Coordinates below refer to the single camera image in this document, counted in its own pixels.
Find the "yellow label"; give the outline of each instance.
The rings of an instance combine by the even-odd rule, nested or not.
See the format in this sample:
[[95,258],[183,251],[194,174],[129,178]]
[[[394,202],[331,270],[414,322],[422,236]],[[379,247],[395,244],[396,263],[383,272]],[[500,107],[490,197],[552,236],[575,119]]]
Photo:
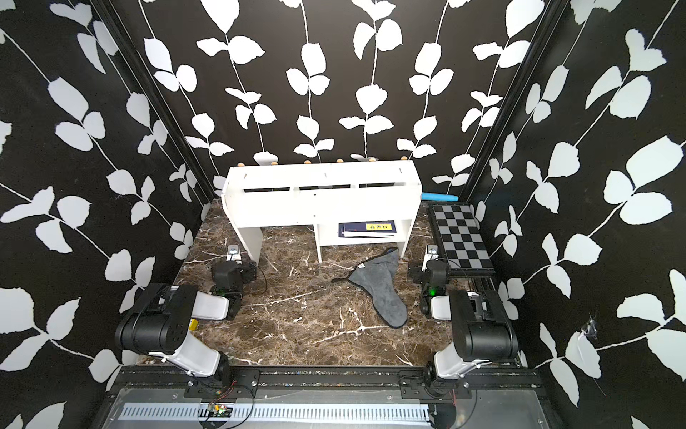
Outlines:
[[390,224],[367,224],[367,231],[390,231],[391,229]]

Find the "gray towel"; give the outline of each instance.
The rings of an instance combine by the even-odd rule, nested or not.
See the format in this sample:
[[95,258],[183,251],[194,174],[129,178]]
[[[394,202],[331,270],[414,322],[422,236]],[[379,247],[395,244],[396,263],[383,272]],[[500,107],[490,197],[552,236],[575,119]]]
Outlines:
[[407,322],[407,307],[395,292],[393,279],[398,270],[398,248],[389,248],[383,254],[368,259],[355,267],[344,279],[362,288],[372,297],[374,308],[386,324],[393,328]]

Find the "black wallpaper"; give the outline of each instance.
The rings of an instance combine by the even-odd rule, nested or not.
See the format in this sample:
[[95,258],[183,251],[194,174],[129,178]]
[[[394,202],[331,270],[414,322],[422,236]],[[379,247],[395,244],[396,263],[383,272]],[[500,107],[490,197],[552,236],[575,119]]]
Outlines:
[[[189,143],[196,147],[195,154],[208,179],[217,188],[230,166],[254,165],[259,152],[269,152],[257,157],[262,164],[277,159],[279,163],[302,163],[307,159],[334,162],[338,158],[352,161],[351,155],[356,159],[400,159],[412,154],[425,191],[442,193],[448,191],[458,172],[463,176],[455,179],[450,192],[459,190],[466,180],[473,162],[469,154],[475,156],[481,148],[545,7],[541,0],[113,3],[141,57],[158,78],[158,86],[181,129],[191,137]],[[215,23],[211,14],[218,16],[220,23]],[[376,39],[374,27],[378,29]],[[365,32],[370,40],[356,51],[353,35],[364,40]],[[419,60],[418,54],[425,43],[436,43],[437,34],[441,55],[432,69],[431,59],[438,58],[436,46],[430,45]],[[223,50],[226,41],[229,47],[236,43],[234,64]],[[319,47],[311,46],[314,52],[306,55],[309,64],[303,64],[301,49],[308,41]],[[494,44],[477,49],[483,58],[478,60],[475,47],[489,43]],[[509,49],[503,53],[503,67],[496,69],[499,49],[503,47]],[[169,57],[162,54],[165,49]],[[325,67],[318,61],[321,56]],[[292,73],[293,85],[287,71]],[[434,79],[428,93],[424,91],[428,77],[415,78],[414,92],[410,84],[410,78],[421,75],[420,71],[424,76],[430,73]],[[180,88],[173,73],[180,78]],[[315,77],[309,92],[307,74]],[[364,112],[356,93],[372,83],[379,89],[371,90],[368,98],[379,97],[382,103]],[[229,95],[226,88],[234,88],[235,95]],[[380,91],[385,92],[385,99]],[[471,97],[474,91],[482,96]],[[243,96],[245,92],[259,94],[259,99],[256,94]],[[260,112],[260,105],[267,106],[268,111]],[[239,115],[243,115],[241,120],[247,121],[245,126],[237,120],[237,106]],[[471,126],[463,132],[463,119],[471,109],[475,112],[470,115],[475,116],[470,116],[472,122],[465,125]],[[259,129],[251,110],[263,122]],[[484,120],[480,122],[477,118],[482,113]],[[201,129],[213,131],[208,139],[194,126],[192,118],[196,115],[206,125]],[[207,127],[208,117],[213,127]],[[352,117],[359,119],[340,121]],[[355,125],[363,124],[367,117],[375,119],[367,124],[365,138],[363,126]],[[423,117],[427,119],[416,126]],[[427,146],[413,152],[417,137],[422,137],[419,145]],[[208,143],[215,142],[219,144],[207,148]],[[313,143],[318,143],[318,151]],[[451,165],[455,156],[463,154]]]
[[0,2],[2,428],[88,426],[136,358],[113,343],[121,312],[174,280],[209,208],[194,177],[170,180],[177,142],[95,11],[72,6]]
[[470,202],[569,427],[682,427],[686,4],[595,5],[570,3]]

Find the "brown marble surface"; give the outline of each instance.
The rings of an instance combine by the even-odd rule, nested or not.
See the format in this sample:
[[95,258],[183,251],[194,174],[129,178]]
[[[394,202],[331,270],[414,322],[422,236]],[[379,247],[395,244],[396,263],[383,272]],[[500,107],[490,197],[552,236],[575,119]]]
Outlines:
[[[234,364],[262,365],[418,365],[451,341],[449,322],[427,319],[419,310],[419,286],[407,279],[407,263],[421,262],[433,241],[422,205],[410,244],[401,259],[395,288],[407,306],[407,323],[388,327],[371,298],[345,277],[354,265],[382,253],[387,244],[328,246],[317,260],[311,227],[263,228],[257,280],[246,287],[243,306],[233,321],[200,321],[195,335],[223,351]],[[176,283],[208,291],[210,267],[222,260],[227,245],[240,244],[219,200],[215,200],[178,273]],[[243,259],[248,258],[243,252]],[[452,287],[468,288],[467,280]]]

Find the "book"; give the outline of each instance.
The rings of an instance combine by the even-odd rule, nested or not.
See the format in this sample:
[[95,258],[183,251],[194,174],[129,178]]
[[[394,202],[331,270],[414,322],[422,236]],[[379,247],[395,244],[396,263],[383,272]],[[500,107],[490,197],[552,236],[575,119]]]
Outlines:
[[338,224],[339,237],[395,238],[396,235],[395,222],[392,220]]

